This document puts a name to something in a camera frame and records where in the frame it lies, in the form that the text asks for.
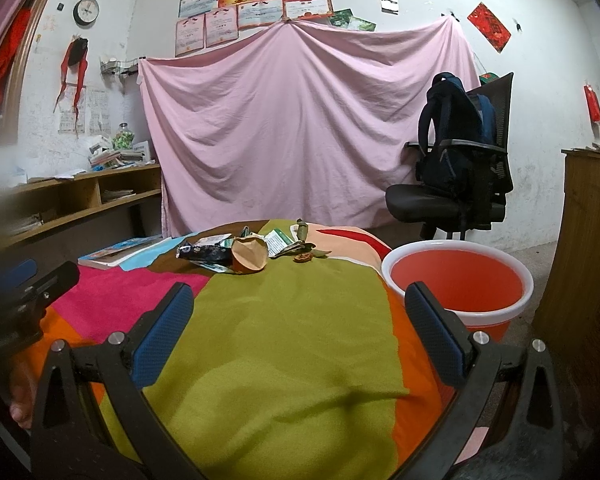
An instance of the hand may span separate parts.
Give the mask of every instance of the hand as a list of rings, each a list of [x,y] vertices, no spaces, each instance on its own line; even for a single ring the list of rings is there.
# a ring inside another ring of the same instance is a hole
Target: hand
[[[33,404],[36,398],[36,383],[29,366],[22,361],[16,362],[9,376],[11,405],[9,412],[23,430],[31,429]]]

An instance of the clock face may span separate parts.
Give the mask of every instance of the clock face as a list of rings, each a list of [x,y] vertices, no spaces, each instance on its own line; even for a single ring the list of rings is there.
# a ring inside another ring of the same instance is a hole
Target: clock face
[[[74,18],[79,25],[93,23],[100,13],[96,0],[80,0],[74,9]]]

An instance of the silver bolt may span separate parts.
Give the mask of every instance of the silver bolt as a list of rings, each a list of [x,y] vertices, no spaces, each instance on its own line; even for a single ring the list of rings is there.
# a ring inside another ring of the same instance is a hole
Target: silver bolt
[[[474,341],[478,343],[478,345],[486,345],[489,341],[489,334],[486,332],[476,332],[474,334]]]
[[[112,345],[119,345],[125,340],[124,332],[114,332],[109,337],[107,337],[107,341]]]
[[[541,339],[534,339],[534,341],[531,343],[531,346],[534,348],[534,350],[536,352],[544,352],[546,350],[546,345],[544,344],[544,341],[542,341]]]
[[[56,339],[51,343],[51,349],[53,352],[59,352],[64,349],[64,339]]]

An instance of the backpack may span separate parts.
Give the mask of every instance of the backpack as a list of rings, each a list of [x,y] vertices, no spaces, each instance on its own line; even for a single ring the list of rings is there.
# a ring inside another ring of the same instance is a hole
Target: backpack
[[[429,147],[429,125],[433,120],[436,141]],[[460,150],[439,149],[446,139],[496,144],[495,109],[488,97],[467,95],[462,81],[449,72],[435,76],[427,91],[427,105],[420,115],[418,142],[425,156],[416,165],[416,178],[453,198],[470,196],[471,158]]]

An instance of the bucket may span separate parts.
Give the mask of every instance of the bucket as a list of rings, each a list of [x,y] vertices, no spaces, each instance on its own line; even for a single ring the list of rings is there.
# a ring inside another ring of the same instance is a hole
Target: bucket
[[[424,282],[471,332],[483,330],[498,342],[534,291],[531,272],[513,256],[460,240],[397,248],[382,262],[382,276],[402,301],[411,283]]]

